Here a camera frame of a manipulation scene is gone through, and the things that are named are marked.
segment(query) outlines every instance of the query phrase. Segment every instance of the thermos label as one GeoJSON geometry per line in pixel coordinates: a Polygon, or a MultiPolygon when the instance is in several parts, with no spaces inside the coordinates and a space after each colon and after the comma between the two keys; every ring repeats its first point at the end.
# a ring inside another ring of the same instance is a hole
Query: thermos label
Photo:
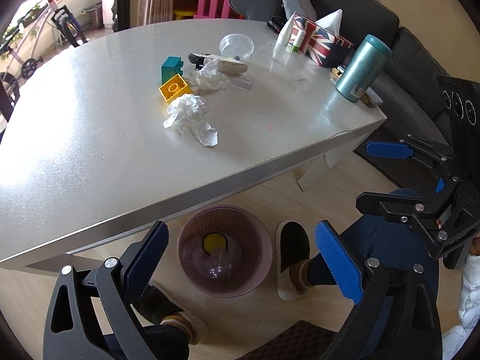
{"type": "Polygon", "coordinates": [[[350,91],[350,94],[352,96],[356,97],[357,99],[359,99],[365,94],[365,90],[364,90],[364,88],[362,88],[358,85],[355,85],[353,87],[353,89],[350,91]]]}

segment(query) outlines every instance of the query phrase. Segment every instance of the camera lens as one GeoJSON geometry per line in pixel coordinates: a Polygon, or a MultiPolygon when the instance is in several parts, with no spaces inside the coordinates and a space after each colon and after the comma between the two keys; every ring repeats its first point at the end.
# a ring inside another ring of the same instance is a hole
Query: camera lens
{"type": "Polygon", "coordinates": [[[474,126],[477,122],[477,114],[475,113],[475,108],[470,100],[465,101],[465,113],[470,124],[474,126]]]}
{"type": "Polygon", "coordinates": [[[452,108],[452,102],[450,100],[450,96],[448,95],[447,91],[443,91],[443,99],[445,100],[445,105],[448,109],[452,108]]]}
{"type": "Polygon", "coordinates": [[[463,104],[458,93],[452,95],[453,109],[460,119],[463,119],[463,104]]]}

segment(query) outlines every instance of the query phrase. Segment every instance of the union jack tissue box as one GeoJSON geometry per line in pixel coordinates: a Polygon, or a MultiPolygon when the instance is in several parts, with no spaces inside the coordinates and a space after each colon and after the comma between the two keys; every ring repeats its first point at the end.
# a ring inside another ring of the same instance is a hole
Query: union jack tissue box
{"type": "Polygon", "coordinates": [[[336,68],[349,55],[353,43],[317,26],[314,21],[295,15],[290,43],[293,44],[299,30],[305,30],[305,38],[298,48],[317,65],[336,68]]]}

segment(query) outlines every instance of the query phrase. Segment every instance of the hand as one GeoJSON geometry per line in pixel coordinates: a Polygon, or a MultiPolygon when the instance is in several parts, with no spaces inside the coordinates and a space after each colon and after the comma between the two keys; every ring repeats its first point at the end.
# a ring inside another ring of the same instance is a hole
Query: hand
{"type": "Polygon", "coordinates": [[[470,248],[470,254],[474,256],[480,256],[480,234],[476,235],[470,248]]]}

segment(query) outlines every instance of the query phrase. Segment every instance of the teal thermos bottle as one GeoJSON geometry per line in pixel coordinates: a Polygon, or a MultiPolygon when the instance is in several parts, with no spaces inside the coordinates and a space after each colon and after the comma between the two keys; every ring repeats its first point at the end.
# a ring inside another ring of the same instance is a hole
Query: teal thermos bottle
{"type": "Polygon", "coordinates": [[[385,43],[373,35],[367,35],[342,77],[337,81],[337,90],[351,102],[356,103],[391,56],[392,50],[385,43]]]}

